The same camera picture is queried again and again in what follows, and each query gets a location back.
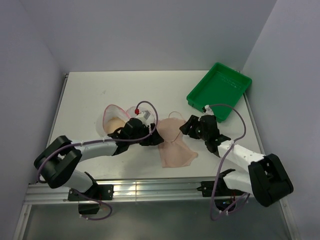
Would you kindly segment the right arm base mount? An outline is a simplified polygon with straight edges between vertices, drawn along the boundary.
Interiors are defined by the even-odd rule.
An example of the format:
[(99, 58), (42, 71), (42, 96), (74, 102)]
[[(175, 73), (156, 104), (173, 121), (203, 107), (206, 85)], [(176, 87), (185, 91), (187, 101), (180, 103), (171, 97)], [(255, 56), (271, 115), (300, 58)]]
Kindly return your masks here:
[[(202, 197), (211, 197), (214, 181), (201, 181), (197, 191), (201, 192)], [(223, 180), (219, 179), (215, 190), (215, 205), (218, 210), (223, 211), (236, 201), (236, 197), (243, 195), (244, 192), (227, 188)]]

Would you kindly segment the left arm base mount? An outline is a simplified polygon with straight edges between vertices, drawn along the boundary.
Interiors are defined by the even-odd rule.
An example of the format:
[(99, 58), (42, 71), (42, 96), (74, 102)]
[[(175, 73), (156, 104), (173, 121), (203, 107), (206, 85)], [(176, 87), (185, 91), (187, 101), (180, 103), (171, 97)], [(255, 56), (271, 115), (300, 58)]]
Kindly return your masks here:
[(91, 218), (102, 210), (108, 211), (108, 215), (112, 213), (112, 207), (105, 201), (111, 201), (113, 195), (114, 186), (112, 184), (96, 184), (86, 192), (79, 192), (71, 188), (67, 200), (78, 202), (78, 213)]

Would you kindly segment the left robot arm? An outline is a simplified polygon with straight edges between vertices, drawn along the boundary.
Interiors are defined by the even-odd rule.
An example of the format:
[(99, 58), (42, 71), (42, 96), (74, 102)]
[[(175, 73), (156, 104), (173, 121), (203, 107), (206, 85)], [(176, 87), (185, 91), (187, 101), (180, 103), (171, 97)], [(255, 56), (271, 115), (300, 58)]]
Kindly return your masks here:
[(144, 124), (131, 118), (124, 126), (98, 140), (72, 141), (65, 135), (57, 137), (34, 161), (37, 178), (43, 178), (50, 188), (68, 187), (86, 200), (96, 197), (99, 191), (97, 181), (88, 173), (76, 169), (80, 162), (102, 156), (117, 156), (131, 145), (157, 146), (164, 139), (157, 131), (157, 125)]

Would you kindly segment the green plastic tray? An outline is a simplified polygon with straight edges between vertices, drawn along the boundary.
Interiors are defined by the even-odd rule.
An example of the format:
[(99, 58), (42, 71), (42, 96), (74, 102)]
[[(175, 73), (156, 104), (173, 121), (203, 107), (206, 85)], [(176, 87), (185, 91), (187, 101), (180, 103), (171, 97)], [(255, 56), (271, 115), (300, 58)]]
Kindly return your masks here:
[(234, 108), (251, 84), (251, 78), (217, 62), (186, 96), (186, 100), (200, 112), (206, 105), (225, 104)]

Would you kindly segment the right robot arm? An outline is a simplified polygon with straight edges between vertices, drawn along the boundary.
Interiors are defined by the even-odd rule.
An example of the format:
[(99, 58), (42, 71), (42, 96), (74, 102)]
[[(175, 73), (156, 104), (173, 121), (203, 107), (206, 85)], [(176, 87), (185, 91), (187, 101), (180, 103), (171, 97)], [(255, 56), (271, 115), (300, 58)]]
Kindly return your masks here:
[(246, 193), (268, 207), (294, 191), (292, 181), (277, 155), (264, 155), (236, 144), (220, 133), (214, 115), (192, 115), (179, 129), (183, 135), (203, 140), (210, 153), (241, 168), (241, 171), (232, 168), (221, 171), (218, 167), (210, 188), (216, 196), (227, 196), (232, 191)]

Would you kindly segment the aluminium mounting rail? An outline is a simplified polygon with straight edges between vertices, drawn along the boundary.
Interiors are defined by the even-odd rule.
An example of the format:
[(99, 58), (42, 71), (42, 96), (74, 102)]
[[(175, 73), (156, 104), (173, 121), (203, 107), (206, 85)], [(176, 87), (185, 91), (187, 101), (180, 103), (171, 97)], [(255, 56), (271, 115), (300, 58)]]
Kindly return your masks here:
[[(154, 178), (127, 180), (99, 180), (100, 185), (113, 185), (113, 196), (108, 204), (123, 202), (159, 202), (183, 200), (207, 200), (197, 190), (203, 181), (213, 181), (213, 177)], [(69, 201), (69, 188), (52, 189), (47, 184), (30, 184), (24, 205), (78, 204)]]

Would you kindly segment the pink bra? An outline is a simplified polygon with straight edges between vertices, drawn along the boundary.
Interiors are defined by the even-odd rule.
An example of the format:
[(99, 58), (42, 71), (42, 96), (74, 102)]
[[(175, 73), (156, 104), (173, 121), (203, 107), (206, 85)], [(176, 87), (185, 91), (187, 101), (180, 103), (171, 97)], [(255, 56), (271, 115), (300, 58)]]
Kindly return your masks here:
[(198, 153), (192, 151), (183, 141), (180, 127), (186, 122), (178, 111), (169, 113), (167, 118), (158, 122), (156, 129), (163, 138), (163, 142), (158, 145), (163, 168), (187, 167), (198, 157)]

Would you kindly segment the beige bra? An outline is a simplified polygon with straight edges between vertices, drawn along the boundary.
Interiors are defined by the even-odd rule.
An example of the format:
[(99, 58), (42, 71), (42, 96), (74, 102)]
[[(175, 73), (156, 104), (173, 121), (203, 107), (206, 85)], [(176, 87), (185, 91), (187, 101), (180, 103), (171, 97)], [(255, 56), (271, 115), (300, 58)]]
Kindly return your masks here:
[(126, 122), (119, 117), (112, 117), (103, 123), (103, 130), (106, 134), (111, 134), (115, 130), (124, 127)]

